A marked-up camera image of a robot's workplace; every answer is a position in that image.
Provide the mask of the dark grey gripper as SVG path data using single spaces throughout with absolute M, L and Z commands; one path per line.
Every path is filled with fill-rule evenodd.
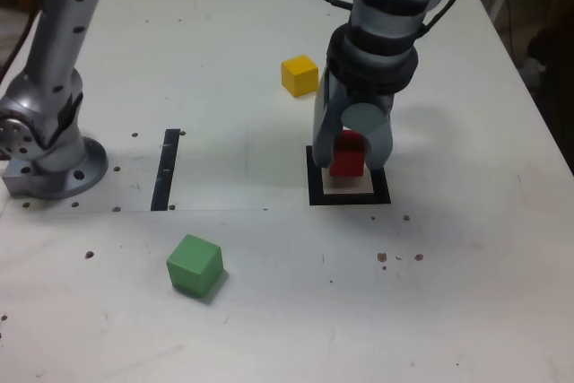
M 325 70 L 314 106 L 312 156 L 315 164 L 319 168 L 329 167 L 335 138 L 344 125 L 363 137 L 369 170 L 382 170 L 393 149 L 388 115 L 394 101 L 394 94 L 382 94 L 345 84 L 330 70 Z

